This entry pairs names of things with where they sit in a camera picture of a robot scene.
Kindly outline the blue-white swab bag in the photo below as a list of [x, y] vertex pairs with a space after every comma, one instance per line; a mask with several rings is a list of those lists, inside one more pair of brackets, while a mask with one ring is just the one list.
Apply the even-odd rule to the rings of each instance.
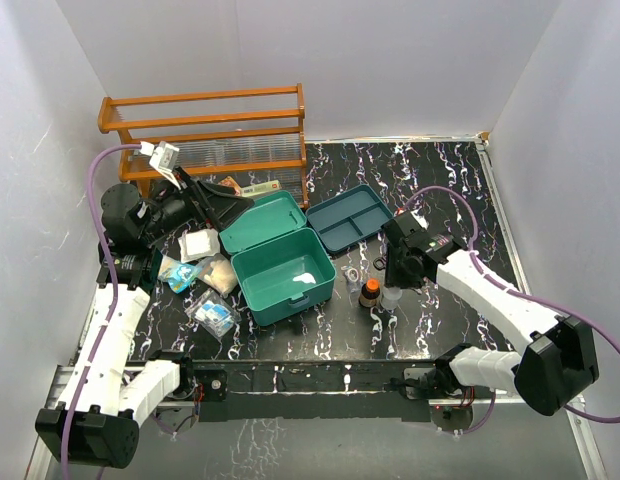
[[174, 293], [181, 293], [197, 279], [200, 271], [197, 265], [181, 263], [164, 256], [159, 268], [158, 280], [166, 283]]

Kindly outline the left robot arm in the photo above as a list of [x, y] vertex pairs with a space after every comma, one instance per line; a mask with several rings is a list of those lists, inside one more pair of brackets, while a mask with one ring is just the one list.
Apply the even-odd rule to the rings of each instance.
[[110, 187], [94, 210], [101, 262], [94, 311], [74, 370], [35, 430], [63, 467], [123, 469], [142, 424], [167, 396], [191, 397], [199, 386], [186, 353], [160, 350], [130, 382], [123, 377], [137, 326], [158, 281], [158, 239], [197, 220], [224, 230], [253, 207], [250, 198], [208, 182], [178, 188], [165, 181], [152, 198], [128, 183]]

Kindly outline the bag of cotton balls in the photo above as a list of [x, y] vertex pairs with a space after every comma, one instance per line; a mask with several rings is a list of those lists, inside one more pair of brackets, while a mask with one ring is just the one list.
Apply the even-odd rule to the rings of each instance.
[[238, 286], [230, 260], [221, 253], [203, 258], [197, 267], [200, 268], [198, 278], [222, 297], [227, 297]]

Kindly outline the brown bottle orange cap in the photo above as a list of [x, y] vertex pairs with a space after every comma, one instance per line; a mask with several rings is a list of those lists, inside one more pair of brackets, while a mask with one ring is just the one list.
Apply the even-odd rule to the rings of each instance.
[[364, 308], [372, 308], [378, 303], [380, 296], [380, 282], [376, 278], [370, 278], [361, 287], [359, 304]]

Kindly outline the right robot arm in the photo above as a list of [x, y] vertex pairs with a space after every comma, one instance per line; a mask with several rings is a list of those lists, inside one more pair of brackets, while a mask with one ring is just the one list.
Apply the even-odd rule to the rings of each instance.
[[410, 213], [386, 222], [385, 285], [389, 308], [407, 289], [426, 282], [460, 297], [496, 327], [508, 352], [459, 344], [420, 376], [406, 375], [406, 389], [425, 397], [456, 397], [469, 387], [518, 394], [536, 412], [551, 416], [599, 377], [592, 328], [584, 321], [522, 298], [450, 234], [431, 235]]

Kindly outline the white bottle green label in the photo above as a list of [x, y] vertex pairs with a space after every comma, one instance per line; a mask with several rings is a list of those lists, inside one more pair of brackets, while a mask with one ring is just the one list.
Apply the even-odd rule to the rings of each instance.
[[381, 290], [380, 306], [387, 311], [393, 311], [399, 305], [403, 290], [398, 287], [384, 286]]

